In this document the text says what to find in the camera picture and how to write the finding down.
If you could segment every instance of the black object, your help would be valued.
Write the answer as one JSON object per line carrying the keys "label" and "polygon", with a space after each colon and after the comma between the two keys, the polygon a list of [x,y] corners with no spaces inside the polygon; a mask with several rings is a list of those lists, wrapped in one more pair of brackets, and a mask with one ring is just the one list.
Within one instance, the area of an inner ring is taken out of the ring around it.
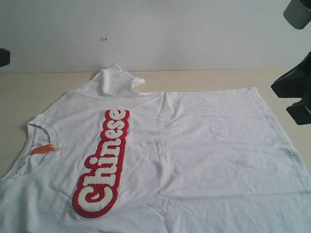
{"label": "black object", "polygon": [[291,0],[283,15],[294,28],[303,29],[311,21],[311,0]]}
{"label": "black object", "polygon": [[10,64],[11,53],[8,50],[0,49],[0,67]]}
{"label": "black object", "polygon": [[280,98],[302,98],[286,110],[298,125],[311,124],[311,52],[271,88]]}

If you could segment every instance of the red and white patch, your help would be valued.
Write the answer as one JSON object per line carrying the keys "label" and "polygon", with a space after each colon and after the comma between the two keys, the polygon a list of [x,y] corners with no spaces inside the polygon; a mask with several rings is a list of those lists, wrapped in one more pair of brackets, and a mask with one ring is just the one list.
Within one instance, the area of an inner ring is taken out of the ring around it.
{"label": "red and white patch", "polygon": [[74,210],[87,218],[106,214],[115,204],[122,172],[128,110],[107,110],[96,153],[86,158],[89,173],[81,175],[72,198]]}

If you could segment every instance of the white wall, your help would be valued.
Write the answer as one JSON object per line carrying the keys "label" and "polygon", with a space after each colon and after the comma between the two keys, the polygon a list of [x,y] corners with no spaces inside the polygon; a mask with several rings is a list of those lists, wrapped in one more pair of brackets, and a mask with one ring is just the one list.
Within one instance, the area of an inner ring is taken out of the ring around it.
{"label": "white wall", "polygon": [[[0,0],[13,72],[286,67],[311,50],[289,0]],[[101,41],[102,36],[109,39]]]}

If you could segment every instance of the t-shirt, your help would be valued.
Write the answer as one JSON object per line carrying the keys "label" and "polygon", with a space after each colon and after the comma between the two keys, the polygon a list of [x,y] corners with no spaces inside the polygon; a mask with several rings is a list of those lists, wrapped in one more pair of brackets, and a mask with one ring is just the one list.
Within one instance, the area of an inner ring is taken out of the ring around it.
{"label": "t-shirt", "polygon": [[255,88],[143,83],[113,65],[28,123],[1,233],[310,233],[310,177]]}

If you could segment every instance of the light wood surface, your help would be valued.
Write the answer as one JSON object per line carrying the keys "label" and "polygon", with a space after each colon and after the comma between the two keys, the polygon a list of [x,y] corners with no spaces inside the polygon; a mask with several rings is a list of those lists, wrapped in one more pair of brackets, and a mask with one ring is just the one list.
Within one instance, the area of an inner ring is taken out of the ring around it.
{"label": "light wood surface", "polygon": [[[149,91],[211,91],[256,87],[272,109],[311,173],[311,125],[298,126],[286,107],[299,99],[279,99],[270,85],[284,69],[131,72]],[[88,82],[96,73],[0,75],[0,177],[12,166],[27,137],[26,123],[42,113],[65,92]]]}

